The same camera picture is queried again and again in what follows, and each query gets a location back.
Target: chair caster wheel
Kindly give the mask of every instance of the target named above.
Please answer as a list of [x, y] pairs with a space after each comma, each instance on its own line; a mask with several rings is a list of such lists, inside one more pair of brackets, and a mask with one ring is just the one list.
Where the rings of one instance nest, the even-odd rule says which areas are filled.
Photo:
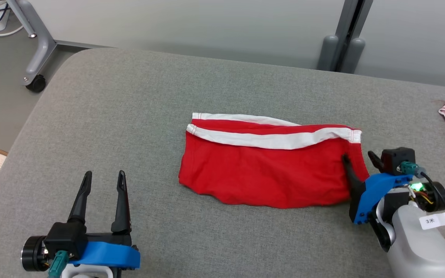
[[25, 86], [28, 90], [34, 93], [40, 93], [46, 87], [46, 79], [41, 74], [35, 76], [32, 83]]

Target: gray floor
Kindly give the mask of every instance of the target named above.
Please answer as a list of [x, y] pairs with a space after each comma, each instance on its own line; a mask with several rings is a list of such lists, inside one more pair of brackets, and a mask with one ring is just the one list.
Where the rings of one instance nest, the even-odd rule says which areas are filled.
[[[20, 26], [10, 14], [6, 33]], [[25, 30], [8, 36], [0, 37], [0, 149], [9, 151], [23, 124], [30, 115], [41, 94], [28, 91], [20, 85], [25, 68], [35, 53], [37, 38], [27, 37]], [[82, 49], [59, 46], [46, 63], [41, 74], [50, 81], [60, 65], [71, 55]]]

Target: gray table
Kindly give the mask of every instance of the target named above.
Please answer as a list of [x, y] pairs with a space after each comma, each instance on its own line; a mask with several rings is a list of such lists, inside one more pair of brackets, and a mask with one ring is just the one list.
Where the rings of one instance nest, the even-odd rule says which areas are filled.
[[[93, 171], [90, 232], [107, 232], [127, 174], [141, 270], [125, 277], [391, 277], [348, 204], [279, 210], [225, 205], [178, 183], [191, 112], [242, 113], [363, 130], [362, 148], [414, 148], [445, 185], [445, 88], [164, 53], [72, 56], [43, 92], [0, 172], [0, 277], [26, 273], [27, 237], [65, 221]], [[440, 229], [445, 236], [445, 227]]]

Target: blue bracket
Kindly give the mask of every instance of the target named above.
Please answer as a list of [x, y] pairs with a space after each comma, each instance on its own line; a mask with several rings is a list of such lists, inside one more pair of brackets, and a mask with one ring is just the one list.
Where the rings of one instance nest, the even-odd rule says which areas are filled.
[[122, 269], [139, 269], [140, 252], [126, 245], [90, 241], [80, 260], [70, 264], [91, 264]]
[[381, 173], [369, 176], [365, 181], [365, 192], [360, 197], [357, 214], [353, 223], [367, 223], [367, 215], [389, 190], [413, 180], [413, 175], [392, 176]]

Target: green led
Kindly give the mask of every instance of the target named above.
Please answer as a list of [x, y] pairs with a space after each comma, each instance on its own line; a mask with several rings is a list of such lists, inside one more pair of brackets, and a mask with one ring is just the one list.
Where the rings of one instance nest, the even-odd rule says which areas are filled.
[[423, 189], [423, 183], [412, 183], [410, 187], [415, 191], [420, 191]]

